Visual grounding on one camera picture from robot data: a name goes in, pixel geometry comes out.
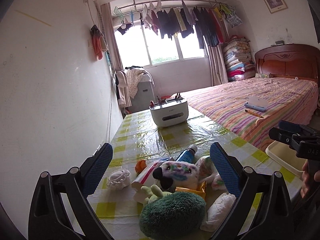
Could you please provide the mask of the person's right hand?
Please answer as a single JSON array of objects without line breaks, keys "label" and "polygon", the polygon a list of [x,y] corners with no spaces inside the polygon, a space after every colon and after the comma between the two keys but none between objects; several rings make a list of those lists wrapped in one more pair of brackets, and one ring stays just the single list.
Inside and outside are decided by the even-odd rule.
[{"label": "person's right hand", "polygon": [[302,170],[303,170],[303,174],[302,174],[302,187],[301,187],[301,190],[300,190],[300,195],[302,198],[304,198],[308,192],[310,191],[310,186],[311,186],[311,183],[313,181],[315,182],[319,182],[320,180],[320,170],[318,170],[313,176],[310,176],[310,173],[309,173],[309,162],[308,160],[305,161],[303,167],[302,167]]}]

